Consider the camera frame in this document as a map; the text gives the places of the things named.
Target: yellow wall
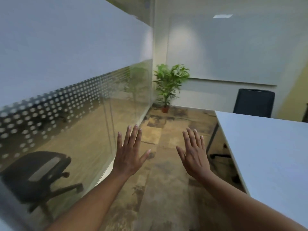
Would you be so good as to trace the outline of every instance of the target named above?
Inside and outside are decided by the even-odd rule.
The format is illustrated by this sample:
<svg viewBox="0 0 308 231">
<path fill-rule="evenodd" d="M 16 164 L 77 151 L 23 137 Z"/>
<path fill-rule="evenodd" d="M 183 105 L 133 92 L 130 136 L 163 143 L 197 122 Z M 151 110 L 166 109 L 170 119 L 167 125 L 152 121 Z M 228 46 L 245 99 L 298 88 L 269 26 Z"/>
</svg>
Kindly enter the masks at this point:
<svg viewBox="0 0 308 231">
<path fill-rule="evenodd" d="M 277 118 L 301 122 L 308 103 L 308 63 L 284 101 Z"/>
</svg>

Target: forearm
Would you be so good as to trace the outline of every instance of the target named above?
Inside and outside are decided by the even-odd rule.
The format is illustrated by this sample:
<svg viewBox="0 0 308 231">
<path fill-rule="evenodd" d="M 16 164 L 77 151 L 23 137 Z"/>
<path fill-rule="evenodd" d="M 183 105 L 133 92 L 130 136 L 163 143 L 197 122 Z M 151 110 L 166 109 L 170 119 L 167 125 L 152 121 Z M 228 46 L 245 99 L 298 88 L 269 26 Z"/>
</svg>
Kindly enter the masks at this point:
<svg viewBox="0 0 308 231">
<path fill-rule="evenodd" d="M 46 231 L 96 231 L 128 178 L 111 172 Z"/>
<path fill-rule="evenodd" d="M 200 182 L 227 212 L 235 227 L 243 230 L 306 230 L 263 203 L 249 197 L 213 173 L 202 176 Z"/>
</svg>

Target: table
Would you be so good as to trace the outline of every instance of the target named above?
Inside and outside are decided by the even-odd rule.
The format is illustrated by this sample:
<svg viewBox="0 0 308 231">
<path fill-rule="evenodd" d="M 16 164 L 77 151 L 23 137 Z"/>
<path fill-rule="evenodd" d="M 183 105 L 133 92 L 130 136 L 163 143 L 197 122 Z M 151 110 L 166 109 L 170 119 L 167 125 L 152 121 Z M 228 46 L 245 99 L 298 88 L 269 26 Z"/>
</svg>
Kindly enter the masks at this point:
<svg viewBox="0 0 308 231">
<path fill-rule="evenodd" d="M 216 116 L 247 194 L 308 228 L 308 123 Z"/>
</svg>

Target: hand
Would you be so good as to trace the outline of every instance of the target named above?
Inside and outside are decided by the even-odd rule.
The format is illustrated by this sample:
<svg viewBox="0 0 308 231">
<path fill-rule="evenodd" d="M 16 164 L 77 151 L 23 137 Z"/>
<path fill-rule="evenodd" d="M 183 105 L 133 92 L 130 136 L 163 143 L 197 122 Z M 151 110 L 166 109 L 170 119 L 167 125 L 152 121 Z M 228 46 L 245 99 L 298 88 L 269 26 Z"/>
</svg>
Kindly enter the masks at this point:
<svg viewBox="0 0 308 231">
<path fill-rule="evenodd" d="M 139 148 L 142 130 L 135 125 L 131 134 L 131 127 L 127 127 L 124 144 L 122 145 L 122 135 L 118 133 L 117 152 L 113 163 L 113 173 L 120 174 L 125 178 L 134 175 L 148 158 L 151 149 L 146 151 L 139 158 Z"/>
<path fill-rule="evenodd" d="M 196 129 L 192 132 L 190 128 L 187 128 L 187 132 L 183 131 L 183 136 L 186 151 L 184 153 L 183 149 L 177 146 L 177 152 L 187 173 L 200 181 L 202 177 L 211 173 L 203 136 L 200 137 Z"/>
</svg>

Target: terracotta pot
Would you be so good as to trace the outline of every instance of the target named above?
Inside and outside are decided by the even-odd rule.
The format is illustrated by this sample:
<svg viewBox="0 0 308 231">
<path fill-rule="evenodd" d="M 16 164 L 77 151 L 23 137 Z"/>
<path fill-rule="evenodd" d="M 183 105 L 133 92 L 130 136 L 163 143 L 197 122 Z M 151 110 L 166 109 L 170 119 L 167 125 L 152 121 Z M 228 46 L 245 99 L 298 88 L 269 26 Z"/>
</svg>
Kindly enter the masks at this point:
<svg viewBox="0 0 308 231">
<path fill-rule="evenodd" d="M 163 113 L 167 113 L 168 110 L 169 110 L 169 106 L 166 106 L 166 107 L 162 107 L 162 108 L 161 108 L 161 111 L 162 111 Z"/>
</svg>

